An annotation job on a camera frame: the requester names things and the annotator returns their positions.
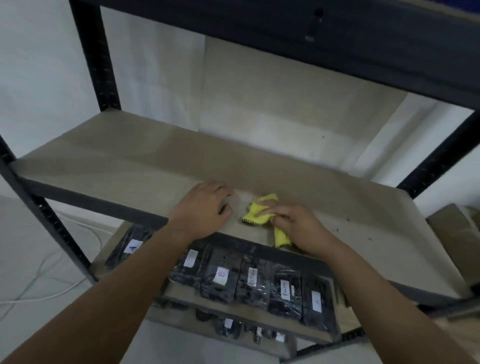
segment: label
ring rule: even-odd
[[[232,324],[233,324],[233,320],[231,318],[226,318],[225,324],[223,326],[225,326],[226,328],[232,328]]]
[[[312,309],[322,312],[322,296],[320,292],[312,291]]]
[[[124,253],[127,253],[127,254],[132,254],[132,253],[134,253],[138,248],[140,248],[143,243],[144,243],[144,242],[141,242],[140,240],[132,239],[132,240],[130,240],[130,242],[128,243],[127,247],[125,248],[125,250],[124,250],[123,252],[124,252]]]
[[[215,274],[215,278],[213,278],[213,282],[221,284],[222,286],[225,286],[227,284],[227,280],[228,280],[228,269],[223,267],[218,267],[216,269],[216,274]]]
[[[185,259],[185,263],[183,263],[184,267],[191,268],[195,264],[195,260],[197,259],[198,251],[190,249],[187,254],[187,258]]]
[[[281,334],[281,333],[277,332],[275,340],[277,340],[279,342],[285,342],[285,334]]]
[[[257,286],[257,273],[258,269],[257,268],[248,268],[248,279],[247,279],[247,284],[252,287]]]
[[[290,284],[287,280],[280,280],[280,297],[282,300],[290,301]]]

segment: hand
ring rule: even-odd
[[[232,214],[230,205],[219,213],[222,200],[233,190],[222,182],[204,182],[195,185],[176,205],[167,227],[192,242],[217,231]]]
[[[300,249],[323,258],[328,247],[336,242],[336,237],[309,209],[301,205],[281,205],[278,201],[257,201],[269,206],[260,215],[275,214],[271,223],[283,230]]]

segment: person's right arm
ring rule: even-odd
[[[304,251],[325,261],[385,364],[471,363],[476,361],[388,283],[348,245],[329,232],[308,209],[270,206],[272,224]]]

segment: person's left arm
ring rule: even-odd
[[[193,187],[172,210],[165,227],[2,364],[119,363],[181,254],[230,217],[229,205],[221,213],[219,209],[232,193],[220,182]]]

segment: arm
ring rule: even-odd
[[[218,182],[195,186],[172,210],[168,224],[110,275],[82,294],[24,342],[3,364],[119,363],[153,298],[195,239],[218,230],[233,191]]]
[[[385,364],[476,363],[373,267],[302,206],[270,206],[272,223],[295,244],[325,261]]]

